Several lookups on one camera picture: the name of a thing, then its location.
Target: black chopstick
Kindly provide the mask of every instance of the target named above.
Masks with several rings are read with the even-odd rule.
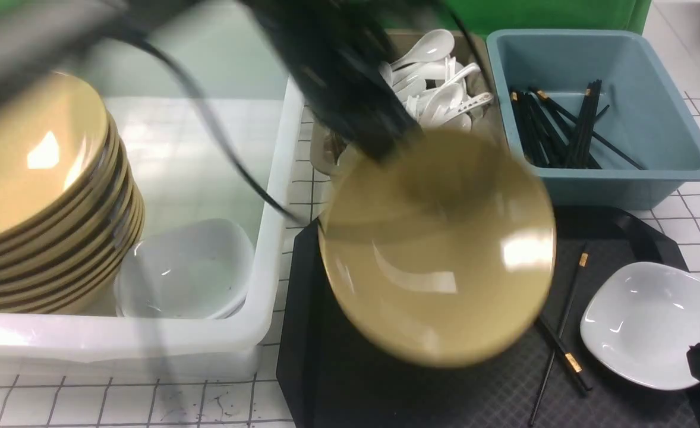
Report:
[[[519,106],[519,118],[524,122],[524,133],[527,135],[527,146],[529,147],[529,152],[532,154],[532,159],[534,160],[534,165],[540,168],[548,167],[548,162],[545,155],[543,155],[543,149],[540,147],[540,139],[535,132],[535,125],[532,123],[532,117],[529,115],[529,109],[527,108],[526,100],[524,99],[526,95],[521,92],[516,92],[516,97],[518,97]]]
[[[538,122],[541,127],[543,127],[546,135],[548,135],[554,155],[556,155],[559,160],[565,159],[567,157],[567,145],[564,144],[564,140],[562,140],[559,133],[556,132],[556,128],[553,127],[551,121],[548,120],[546,114],[543,113],[542,106],[540,106],[538,101],[535,100],[535,97],[532,97],[532,95],[527,95],[526,99],[532,113],[534,114],[533,117],[535,118],[535,121]]]
[[[603,115],[606,113],[606,111],[608,111],[608,108],[610,108],[610,107],[611,107],[611,105],[606,105],[605,108],[602,108],[601,111],[595,115],[595,122],[598,122],[603,117]]]
[[[537,89],[537,87],[532,87],[532,92],[534,92],[544,103],[547,103],[549,106],[552,106],[552,108],[556,109],[560,114],[562,114],[564,117],[570,120],[573,124],[576,124],[578,122],[578,119],[575,117],[574,114],[569,113],[569,111],[565,108],[563,108],[559,103],[556,101],[552,100],[548,95],[546,95],[545,92],[543,92],[540,89]],[[597,132],[592,132],[592,136],[594,136],[595,139],[600,141],[602,144],[604,144],[606,147],[608,147],[612,152],[616,153],[617,155],[621,156],[624,160],[630,163],[635,168],[638,168],[640,170],[643,170],[642,166],[639,165],[639,163],[635,162],[635,160],[630,159],[629,156],[624,154],[622,150],[617,149],[614,147],[614,144],[609,143],[609,141],[602,136],[600,136]]]
[[[572,274],[572,281],[569,285],[569,291],[567,292],[567,301],[564,303],[564,312],[562,312],[562,320],[559,322],[559,330],[557,330],[557,336],[561,338],[564,334],[564,328],[567,326],[567,319],[569,319],[569,312],[572,309],[572,303],[575,301],[576,283],[578,282],[578,276],[580,272],[585,269],[588,259],[588,244],[587,242],[583,244],[583,250],[580,254],[580,260],[575,265],[575,273]],[[551,376],[551,369],[553,369],[553,362],[556,360],[556,353],[551,353],[548,357],[548,362],[546,363],[546,373],[543,376],[543,382],[540,384],[540,389],[538,390],[537,397],[535,398],[535,406],[532,408],[532,414],[529,415],[529,426],[535,424],[535,418],[537,417],[538,410],[540,409],[540,403],[543,401],[543,395],[546,392],[546,385],[548,385],[548,377]]]
[[[524,119],[521,117],[521,111],[519,111],[519,96],[516,95],[516,90],[511,87],[511,109],[513,109],[513,119],[516,120],[516,132],[519,133],[519,142],[522,143],[522,151],[524,152],[524,158],[527,162],[535,165],[535,158],[532,157],[532,152],[529,149],[529,137],[527,137],[526,130],[524,129]]]
[[[559,336],[556,336],[551,326],[548,325],[548,320],[546,320],[543,315],[538,317],[536,324],[538,327],[540,327],[540,330],[543,331],[546,338],[551,341],[550,345],[552,349],[554,349],[559,358],[565,362],[565,367],[567,367],[567,371],[569,371],[569,374],[572,379],[575,380],[575,383],[578,384],[580,392],[583,395],[586,395],[587,392],[592,390],[592,386],[590,386],[590,382],[587,381],[586,377],[584,376],[583,368],[580,366],[580,363],[578,363],[578,361],[575,360],[575,356],[572,355],[569,350],[567,350],[567,346],[564,344],[562,339],[559,338]]]
[[[592,127],[595,124],[595,117],[597,115],[595,112],[598,111],[598,100],[601,96],[601,84],[602,81],[597,80],[592,82],[590,89],[590,110],[588,111],[588,117],[585,118],[585,127],[583,128],[583,135],[581,135],[581,146],[580,152],[578,153],[578,159],[576,160],[576,166],[578,168],[584,168],[590,155],[590,140],[592,140]]]
[[[549,108],[547,109],[547,111],[548,114],[551,115],[551,119],[553,119],[553,121],[556,122],[557,127],[559,127],[559,129],[562,130],[562,133],[564,133],[564,136],[567,137],[567,141],[572,141],[572,139],[575,138],[575,131],[572,130],[572,127],[570,127],[567,121],[564,120],[562,115],[559,114],[559,112],[557,112],[556,109]],[[601,169],[601,165],[599,165],[599,163],[596,162],[595,158],[591,155],[588,158],[587,168]]]

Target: grout line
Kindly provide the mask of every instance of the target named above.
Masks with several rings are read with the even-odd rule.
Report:
[[[10,390],[7,392],[7,395],[4,396],[4,402],[2,403],[2,409],[0,410],[0,423],[2,423],[2,417],[4,416],[4,409],[7,407],[7,400],[10,398],[10,395],[12,394],[12,390],[15,389],[15,384],[17,383],[18,379],[20,378],[20,375],[15,376],[15,380],[12,381],[12,385],[9,387]]]
[[[247,426],[252,425],[253,422],[253,407],[255,406],[255,383],[257,382],[257,372],[255,372],[255,376],[253,376],[253,388],[252,391],[250,392],[250,416],[247,418]]]
[[[57,388],[56,392],[54,392],[54,401],[52,402],[52,409],[49,411],[49,419],[46,420],[46,426],[49,426],[52,422],[52,417],[54,416],[54,408],[57,406],[57,397],[59,396],[59,392],[62,390],[62,386],[65,384],[65,377],[62,377],[62,382],[59,383],[59,387]]]
[[[203,396],[200,398],[200,409],[199,412],[197,413],[197,428],[200,428],[200,423],[203,421],[203,407],[205,407],[205,391],[207,390],[207,381],[205,381],[205,385],[203,385]]]
[[[108,385],[105,387],[105,396],[102,398],[102,406],[99,407],[99,417],[97,418],[97,426],[99,426],[99,423],[102,421],[102,415],[105,414],[105,404],[108,403],[108,391],[110,391],[110,385],[112,384],[112,377],[110,377],[110,380],[108,381]]]
[[[157,398],[157,388],[160,387],[160,378],[157,378],[157,382],[154,383],[154,389],[152,389],[152,403],[149,404],[149,416],[147,417],[147,425],[152,424],[152,412],[154,411],[154,401]]]

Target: stacked tan bowls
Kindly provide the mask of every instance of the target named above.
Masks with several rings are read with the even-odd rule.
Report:
[[[53,74],[0,110],[0,312],[86,308],[143,225],[124,144],[91,86]]]

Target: white tiled floor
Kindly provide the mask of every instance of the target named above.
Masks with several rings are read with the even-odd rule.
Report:
[[[671,77],[684,94],[690,112],[700,126],[700,0],[665,2],[656,0],[651,6],[644,36],[651,41]],[[136,100],[157,105],[162,100]],[[234,140],[255,138],[263,130],[237,127],[241,117],[236,108],[228,108],[225,116],[227,130]],[[315,216],[321,209],[324,187],[329,178],[311,167],[309,138],[312,117],[306,111],[296,151],[293,184],[289,190],[290,209],[304,216]],[[125,139],[136,133],[152,132],[152,150],[135,147],[131,153],[141,158],[135,168],[137,181],[142,174],[167,171],[162,163],[163,150],[176,149],[174,156],[193,156],[200,146],[187,144],[181,151],[164,141],[170,135],[162,125],[152,130],[126,129]],[[181,168],[173,171],[174,178],[191,179],[194,174],[216,174],[214,162],[210,168],[196,171]],[[201,188],[215,192],[215,188]],[[146,189],[148,200],[159,195],[157,189]],[[187,212],[184,206],[163,206],[161,215],[148,218],[148,225],[160,230],[172,225],[174,219],[204,214],[205,207]],[[653,210],[636,212],[652,227],[662,230],[680,244],[689,270],[700,275],[700,182],[687,182],[678,192]],[[285,231],[282,268],[272,327],[263,339],[263,358],[254,382],[165,385],[157,379],[136,382],[129,379],[111,379],[103,373],[78,373],[67,376],[0,376],[0,426],[195,426],[221,425],[227,428],[294,428],[276,379],[276,359],[284,317],[285,296],[291,262],[293,240],[300,228],[290,225]]]

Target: white plastic bin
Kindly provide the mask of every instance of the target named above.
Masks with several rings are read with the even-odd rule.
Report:
[[[238,36],[238,40],[236,44],[223,46],[224,52],[209,56],[224,57],[226,60],[222,62],[230,67],[252,66],[252,63],[242,65],[241,58],[226,52],[226,49],[242,49],[243,44],[249,43],[250,50],[255,51],[254,57],[260,58],[258,68],[266,67],[266,71],[252,73],[247,82],[228,79],[222,86],[212,87],[215,97],[212,105],[223,117],[223,125],[242,154],[245,165],[259,181],[267,180],[267,190],[272,197],[286,203],[304,106],[302,95],[292,81],[287,81],[283,68],[265,47],[241,8],[224,3],[214,9],[215,13],[234,22],[236,27],[225,31]],[[210,11],[199,13],[203,17],[209,14]],[[243,18],[247,21],[244,33],[241,31]],[[207,23],[193,23],[194,30],[204,33],[211,28],[226,27],[212,17],[208,19]],[[169,49],[171,54],[174,49],[189,51],[187,43],[174,40],[175,44],[169,43],[173,48]],[[129,60],[120,55],[113,59],[118,68],[124,67],[125,73],[133,73],[135,70],[126,61]],[[194,61],[193,58],[187,59],[187,64],[194,65]],[[209,68],[204,62],[198,67],[202,71]],[[190,68],[192,73],[198,71],[194,66]],[[239,71],[226,73],[228,77],[246,74]],[[152,72],[165,71],[157,65],[157,70]],[[111,313],[111,290],[106,290],[105,298],[91,309],[99,316],[0,314],[0,373],[252,379],[260,355],[258,343],[266,336],[271,324],[279,280],[284,218],[268,206],[262,209],[260,216],[263,203],[253,203],[255,193],[231,172],[231,166],[220,151],[217,151],[218,160],[210,160],[210,151],[217,149],[209,146],[211,141],[188,100],[171,98],[175,94],[162,92],[150,94],[154,97],[121,97],[136,94],[116,92],[115,86],[110,85],[110,76],[106,80],[104,75],[86,78],[103,96],[108,96],[106,105],[116,117],[127,145],[135,180],[147,204],[144,235],[172,227],[174,221],[182,224],[205,217],[226,217],[245,223],[243,227],[256,244],[247,300],[239,312],[222,320],[122,319]],[[265,82],[270,89],[251,97],[236,93],[243,86],[255,85],[253,80]],[[268,93],[283,90],[284,82],[283,100],[269,97]],[[227,93],[227,87],[233,90],[231,94]],[[263,117],[265,109],[271,111],[271,119],[268,119],[267,112]],[[252,118],[265,125],[244,127],[243,124]],[[208,160],[209,164],[203,167],[195,163],[200,159]],[[205,174],[208,173],[200,171],[208,171],[215,180],[207,180],[209,177]],[[170,173],[181,178],[188,176],[188,181],[160,182],[156,179]],[[248,219],[254,219],[250,221],[252,224],[247,224]]]

